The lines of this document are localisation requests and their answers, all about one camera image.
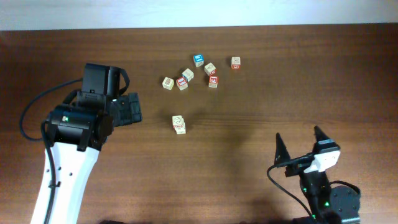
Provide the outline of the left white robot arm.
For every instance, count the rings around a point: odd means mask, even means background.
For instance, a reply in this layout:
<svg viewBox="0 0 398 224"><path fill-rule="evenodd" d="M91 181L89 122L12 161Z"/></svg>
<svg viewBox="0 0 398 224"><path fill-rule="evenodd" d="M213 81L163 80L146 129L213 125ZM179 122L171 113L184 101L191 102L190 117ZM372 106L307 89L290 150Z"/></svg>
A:
<svg viewBox="0 0 398 224"><path fill-rule="evenodd" d="M45 118L45 165L31 223L76 223L99 153L116 127L142 121L137 93L126 93L127 72L85 65L82 87L71 91Z"/></svg>

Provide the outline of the green N wooden block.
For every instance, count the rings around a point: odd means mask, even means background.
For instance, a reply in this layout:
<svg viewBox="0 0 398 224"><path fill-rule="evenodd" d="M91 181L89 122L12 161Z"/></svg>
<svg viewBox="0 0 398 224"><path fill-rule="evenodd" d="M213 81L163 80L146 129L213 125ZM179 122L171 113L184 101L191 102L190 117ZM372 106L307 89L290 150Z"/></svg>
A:
<svg viewBox="0 0 398 224"><path fill-rule="evenodd" d="M176 131L177 134L185 134L186 133L186 125L184 122L181 124L178 124L174 127L174 130Z"/></svg>

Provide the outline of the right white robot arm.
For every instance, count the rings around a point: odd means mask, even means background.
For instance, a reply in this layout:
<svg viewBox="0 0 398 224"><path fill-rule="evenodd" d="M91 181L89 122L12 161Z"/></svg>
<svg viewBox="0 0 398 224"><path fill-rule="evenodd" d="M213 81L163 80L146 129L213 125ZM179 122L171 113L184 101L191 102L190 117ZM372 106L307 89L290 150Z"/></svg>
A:
<svg viewBox="0 0 398 224"><path fill-rule="evenodd" d="M337 164L341 154L340 146L318 126L314 127L314 135L315 143L312 151L291 158L280 134L277 133L274 164L267 169L268 179L296 200L308 213L306 217L294 218L292 223L359 223L360 189L341 180L330 182L326 174L327 169ZM308 205L271 177L270 171L281 167L285 168L286 177L299 176L300 189Z"/></svg>

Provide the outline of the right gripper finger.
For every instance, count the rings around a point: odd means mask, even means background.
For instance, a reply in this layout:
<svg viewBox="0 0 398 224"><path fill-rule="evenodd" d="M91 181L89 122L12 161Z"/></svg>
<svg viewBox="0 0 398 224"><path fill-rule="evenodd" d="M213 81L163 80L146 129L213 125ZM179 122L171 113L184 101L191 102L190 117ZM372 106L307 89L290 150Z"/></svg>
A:
<svg viewBox="0 0 398 224"><path fill-rule="evenodd" d="M280 133L276 133L275 140L276 140L276 149L275 149L274 165L276 167L285 166L286 163L290 162L291 160L290 155L281 138Z"/></svg>
<svg viewBox="0 0 398 224"><path fill-rule="evenodd" d="M316 142L313 145L313 153L326 153L338 150L337 143L330 139L318 126L314 127Z"/></svg>

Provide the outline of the number 2 wooden block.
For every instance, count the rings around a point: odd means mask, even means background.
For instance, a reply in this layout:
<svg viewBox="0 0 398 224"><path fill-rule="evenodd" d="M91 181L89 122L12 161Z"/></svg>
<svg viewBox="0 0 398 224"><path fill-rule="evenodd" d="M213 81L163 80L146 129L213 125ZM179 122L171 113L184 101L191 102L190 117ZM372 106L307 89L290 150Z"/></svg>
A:
<svg viewBox="0 0 398 224"><path fill-rule="evenodd" d="M184 119L181 115L172 116L172 126L174 129L182 128L184 125Z"/></svg>

